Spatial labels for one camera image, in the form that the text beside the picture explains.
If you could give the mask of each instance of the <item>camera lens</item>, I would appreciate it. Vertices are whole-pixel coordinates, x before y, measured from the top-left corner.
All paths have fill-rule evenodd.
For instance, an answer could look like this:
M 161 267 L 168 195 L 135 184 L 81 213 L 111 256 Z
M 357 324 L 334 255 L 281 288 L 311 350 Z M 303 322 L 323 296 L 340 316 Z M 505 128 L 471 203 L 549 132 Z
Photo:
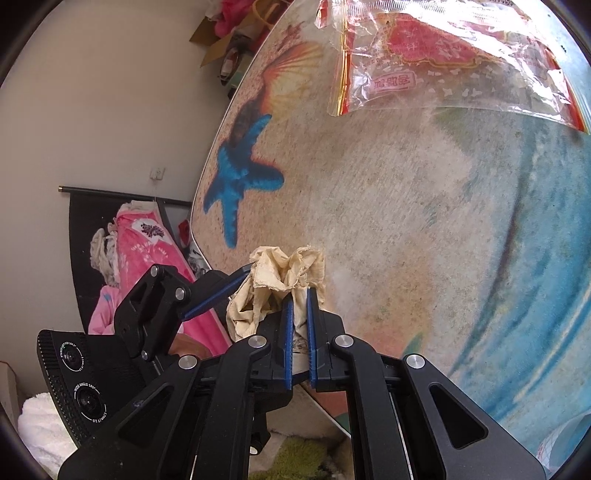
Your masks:
M 106 408 L 98 390 L 92 385 L 80 384 L 74 390 L 74 397 L 80 411 L 89 420 L 101 421 L 106 416 Z
M 78 347 L 70 342 L 62 343 L 60 348 L 60 356 L 66 367 L 74 372 L 82 370 L 84 359 Z

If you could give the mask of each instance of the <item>wall outlet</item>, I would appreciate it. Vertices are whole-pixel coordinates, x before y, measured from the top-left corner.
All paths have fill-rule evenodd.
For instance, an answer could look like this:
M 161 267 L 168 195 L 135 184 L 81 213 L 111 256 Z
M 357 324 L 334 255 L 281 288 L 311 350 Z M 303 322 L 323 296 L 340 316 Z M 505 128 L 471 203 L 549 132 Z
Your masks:
M 162 180 L 164 177 L 164 170 L 166 167 L 154 167 L 150 170 L 150 178 L 152 180 Z

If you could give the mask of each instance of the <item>black curtain rod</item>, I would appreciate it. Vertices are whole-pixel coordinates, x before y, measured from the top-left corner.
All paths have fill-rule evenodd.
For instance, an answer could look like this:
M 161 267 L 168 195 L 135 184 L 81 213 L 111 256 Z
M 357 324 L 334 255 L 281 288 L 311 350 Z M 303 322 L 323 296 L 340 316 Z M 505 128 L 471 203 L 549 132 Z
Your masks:
M 60 185 L 57 188 L 58 192 L 61 193 L 75 193 L 79 195 L 93 195 L 97 197 L 109 197 L 109 198 L 120 198 L 123 200 L 141 200 L 143 202 L 157 202 L 161 201 L 165 205 L 175 205 L 179 207 L 191 208 L 192 203 L 185 200 L 168 199 L 150 195 L 136 195 L 135 193 L 122 193 L 122 192 L 111 192 L 109 190 L 96 190 L 96 189 L 85 189 L 82 187 L 70 187 Z

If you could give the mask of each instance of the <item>pink cloth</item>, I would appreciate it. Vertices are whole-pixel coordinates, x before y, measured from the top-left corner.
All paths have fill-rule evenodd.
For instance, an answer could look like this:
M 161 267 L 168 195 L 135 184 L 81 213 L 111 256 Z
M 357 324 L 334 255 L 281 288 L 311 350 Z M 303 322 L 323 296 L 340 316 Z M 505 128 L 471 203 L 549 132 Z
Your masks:
M 89 333 L 113 334 L 115 310 L 136 282 L 155 263 L 172 265 L 190 280 L 195 276 L 174 239 L 162 226 L 155 202 L 131 202 L 121 206 L 115 219 L 119 288 L 105 286 L 92 314 Z M 213 310 L 184 322 L 179 330 L 204 344 L 212 355 L 224 353 L 231 342 Z
M 222 38 L 232 32 L 248 15 L 254 0 L 223 0 L 221 18 L 216 22 L 213 30 Z
M 99 301 L 96 304 L 95 311 L 92 312 L 90 323 L 88 324 L 88 333 L 93 335 L 113 335 L 115 328 L 113 319 L 115 310 L 123 300 L 120 289 L 105 285 L 100 290 Z

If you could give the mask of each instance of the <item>crumpled cloth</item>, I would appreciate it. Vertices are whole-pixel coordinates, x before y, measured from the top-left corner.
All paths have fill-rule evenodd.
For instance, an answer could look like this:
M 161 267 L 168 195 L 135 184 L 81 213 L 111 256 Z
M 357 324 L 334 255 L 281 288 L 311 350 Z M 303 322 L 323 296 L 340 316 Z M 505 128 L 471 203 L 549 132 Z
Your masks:
M 117 228 L 109 224 L 109 235 L 99 228 L 90 241 L 90 266 L 98 270 L 111 287 L 119 286 L 119 267 L 117 265 Z
M 115 312 L 124 297 L 121 290 L 116 287 L 105 285 L 101 288 L 99 300 L 88 323 L 90 335 L 114 335 L 115 334 Z
M 281 310 L 289 293 L 294 299 L 294 327 L 308 338 L 307 289 L 315 287 L 318 303 L 324 304 L 324 254 L 313 247 L 299 247 L 289 257 L 279 247 L 259 247 L 250 255 L 251 272 L 230 298 L 226 323 L 232 340 L 254 335 L 268 313 Z

